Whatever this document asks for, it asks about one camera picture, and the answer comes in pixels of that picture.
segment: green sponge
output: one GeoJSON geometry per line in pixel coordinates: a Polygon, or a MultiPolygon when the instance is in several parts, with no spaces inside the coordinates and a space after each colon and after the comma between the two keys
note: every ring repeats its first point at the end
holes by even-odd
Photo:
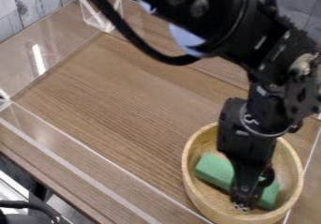
{"type": "MultiPolygon", "coordinates": [[[[212,155],[211,153],[206,153],[195,166],[195,176],[211,183],[216,187],[221,187],[225,190],[230,190],[231,188],[231,180],[234,177],[234,170],[230,162],[226,159],[222,159],[212,155]]],[[[259,201],[259,206],[271,210],[275,204],[277,195],[279,192],[278,183],[273,183],[263,191],[263,195],[259,201]]]]}

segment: robotic arm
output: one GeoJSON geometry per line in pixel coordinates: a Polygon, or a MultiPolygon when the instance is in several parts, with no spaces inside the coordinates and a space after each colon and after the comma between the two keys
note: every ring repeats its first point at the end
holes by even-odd
{"type": "Polygon", "coordinates": [[[91,1],[131,43],[159,61],[183,66],[221,56],[247,71],[249,98],[227,100],[216,142],[234,168],[230,200],[254,208],[274,179],[277,138],[319,113],[315,43],[278,16],[275,0],[139,0],[148,13],[170,22],[187,53],[170,57],[135,35],[107,0],[91,1]]]}

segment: black cable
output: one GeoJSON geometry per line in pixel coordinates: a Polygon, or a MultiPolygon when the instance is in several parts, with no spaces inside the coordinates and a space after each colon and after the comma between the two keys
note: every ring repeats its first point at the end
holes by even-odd
{"type": "Polygon", "coordinates": [[[91,1],[97,7],[97,9],[103,12],[104,16],[109,19],[111,23],[118,28],[119,32],[131,42],[131,44],[151,58],[174,66],[184,66],[199,60],[196,57],[191,55],[182,55],[174,57],[160,53],[147,44],[147,42],[132,31],[130,25],[123,20],[118,12],[114,10],[114,7],[108,0],[91,0],[91,1]]]}
{"type": "Polygon", "coordinates": [[[59,224],[60,217],[45,207],[39,204],[23,201],[0,201],[0,208],[31,209],[43,212],[49,217],[53,224],[59,224]]]}

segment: green object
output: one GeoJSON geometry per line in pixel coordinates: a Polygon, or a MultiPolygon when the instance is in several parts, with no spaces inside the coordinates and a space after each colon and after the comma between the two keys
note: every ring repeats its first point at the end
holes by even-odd
{"type": "MultiPolygon", "coordinates": [[[[216,157],[211,153],[206,153],[199,159],[194,172],[199,179],[211,183],[216,187],[221,187],[226,191],[230,191],[234,170],[226,159],[216,157]]],[[[259,201],[259,206],[263,209],[273,209],[278,192],[279,185],[274,182],[269,187],[266,187],[259,201]]]]}

